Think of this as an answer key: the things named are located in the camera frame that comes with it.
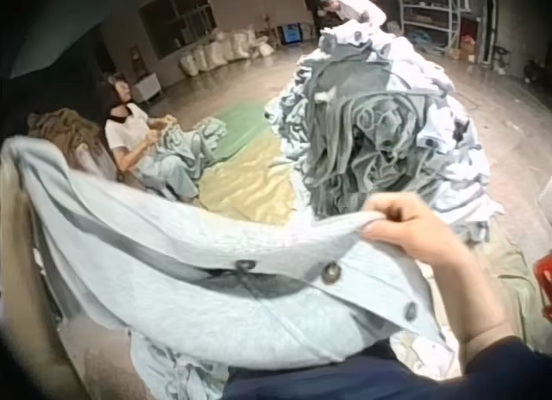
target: window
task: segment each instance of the window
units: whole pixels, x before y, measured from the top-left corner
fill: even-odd
[[[216,28],[209,0],[155,0],[141,8],[140,15],[159,59]]]

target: yellow tarp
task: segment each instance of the yellow tarp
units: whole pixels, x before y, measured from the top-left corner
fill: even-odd
[[[285,225],[294,195],[291,166],[274,165],[279,156],[279,138],[267,129],[232,159],[205,171],[201,206],[232,219]]]

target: green mat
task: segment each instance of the green mat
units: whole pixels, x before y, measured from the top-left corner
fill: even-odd
[[[215,114],[215,118],[227,125],[228,133],[218,142],[216,161],[233,157],[257,135],[268,128],[265,119],[266,102],[236,103],[230,108]]]

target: person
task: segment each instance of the person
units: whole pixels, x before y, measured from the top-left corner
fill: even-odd
[[[121,172],[132,172],[147,188],[164,190],[180,201],[190,203],[198,196],[198,188],[186,164],[176,155],[156,157],[155,146],[161,131],[175,125],[173,116],[149,117],[132,103],[129,84],[121,76],[112,76],[101,91],[104,108],[109,111],[105,138]]]
[[[381,28],[387,20],[384,11],[369,0],[320,0],[320,3],[324,11],[335,12],[343,21],[355,19]]]
[[[361,232],[433,268],[450,326],[461,344],[462,378],[436,382],[397,360],[389,341],[332,364],[298,371],[231,370],[223,400],[545,398],[552,359],[533,353],[512,332],[471,251],[416,195],[374,195],[366,210],[386,219]]]

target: button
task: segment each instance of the button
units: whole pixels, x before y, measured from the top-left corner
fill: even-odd
[[[251,271],[257,266],[257,263],[254,260],[249,259],[240,259],[235,262],[235,269],[238,271]]]
[[[342,268],[337,262],[327,264],[322,271],[322,281],[326,285],[335,284],[342,276]]]
[[[408,322],[413,322],[417,317],[417,306],[415,303],[406,305],[405,319]]]

